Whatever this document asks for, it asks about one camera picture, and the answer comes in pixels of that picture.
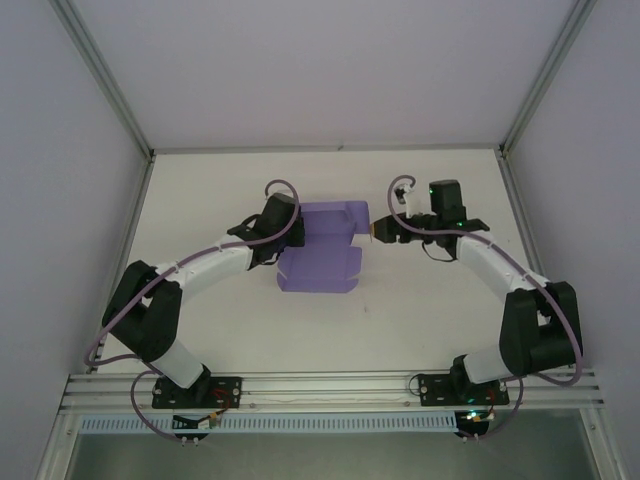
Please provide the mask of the purple paper box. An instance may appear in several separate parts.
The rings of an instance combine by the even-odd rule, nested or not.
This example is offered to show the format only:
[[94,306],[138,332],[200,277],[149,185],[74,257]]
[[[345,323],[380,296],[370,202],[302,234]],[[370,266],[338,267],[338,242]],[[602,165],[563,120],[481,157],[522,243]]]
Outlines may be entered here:
[[301,205],[305,244],[288,247],[279,258],[277,284],[283,292],[352,291],[359,282],[363,253],[352,241],[369,233],[365,201],[310,202]]

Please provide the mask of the grey metal lower panel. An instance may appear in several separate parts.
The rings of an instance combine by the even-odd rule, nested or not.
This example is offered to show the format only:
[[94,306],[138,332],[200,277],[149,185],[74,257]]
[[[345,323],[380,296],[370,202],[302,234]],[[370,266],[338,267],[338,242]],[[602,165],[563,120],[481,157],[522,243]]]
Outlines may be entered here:
[[198,446],[57,419],[36,480],[640,480],[596,409],[525,410],[488,440],[453,433],[228,433]]

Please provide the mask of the aluminium frame crossbar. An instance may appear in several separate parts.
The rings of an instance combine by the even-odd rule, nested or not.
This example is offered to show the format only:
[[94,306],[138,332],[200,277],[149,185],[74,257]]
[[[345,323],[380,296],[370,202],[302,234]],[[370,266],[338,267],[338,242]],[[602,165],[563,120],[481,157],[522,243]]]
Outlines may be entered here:
[[418,151],[418,150],[496,150],[498,143],[431,143],[431,144],[335,144],[335,145],[278,145],[253,147],[167,147],[156,148],[153,155],[196,155],[196,154],[258,154],[296,152],[363,152],[363,151]]

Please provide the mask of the aluminium mounting rail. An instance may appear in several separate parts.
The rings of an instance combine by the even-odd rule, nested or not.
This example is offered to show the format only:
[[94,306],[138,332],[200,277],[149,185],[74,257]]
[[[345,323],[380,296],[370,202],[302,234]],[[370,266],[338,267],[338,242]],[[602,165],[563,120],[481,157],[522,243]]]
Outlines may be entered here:
[[[242,373],[237,413],[325,413],[417,411],[410,372]],[[72,375],[58,409],[61,414],[131,413],[133,374]],[[562,388],[537,377],[524,380],[521,407],[535,410],[594,409],[605,406],[595,374],[586,371]]]

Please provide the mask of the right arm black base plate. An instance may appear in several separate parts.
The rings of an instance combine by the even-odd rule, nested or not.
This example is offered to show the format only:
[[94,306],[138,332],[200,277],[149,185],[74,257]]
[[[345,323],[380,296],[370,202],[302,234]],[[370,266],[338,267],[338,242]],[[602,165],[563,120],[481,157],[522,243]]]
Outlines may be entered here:
[[497,381],[457,385],[450,374],[418,374],[418,393],[423,407],[506,406],[508,392]]

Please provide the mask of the aluminium frame post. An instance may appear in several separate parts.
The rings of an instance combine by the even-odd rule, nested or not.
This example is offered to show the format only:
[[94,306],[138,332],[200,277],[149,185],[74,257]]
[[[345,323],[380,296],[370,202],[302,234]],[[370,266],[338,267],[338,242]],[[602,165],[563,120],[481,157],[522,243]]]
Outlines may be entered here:
[[500,151],[505,158],[515,150],[524,135],[597,3],[598,0],[574,0],[511,126],[500,143]]
[[80,54],[94,81],[143,158],[153,162],[154,149],[101,52],[74,0],[47,0]]

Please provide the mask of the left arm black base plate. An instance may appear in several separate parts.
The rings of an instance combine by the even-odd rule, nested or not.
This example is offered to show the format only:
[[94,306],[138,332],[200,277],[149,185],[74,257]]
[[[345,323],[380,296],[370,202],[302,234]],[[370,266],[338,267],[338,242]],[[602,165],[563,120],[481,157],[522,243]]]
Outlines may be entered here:
[[191,387],[181,388],[169,378],[159,378],[152,390],[153,409],[237,409],[242,395],[241,377],[205,373]]

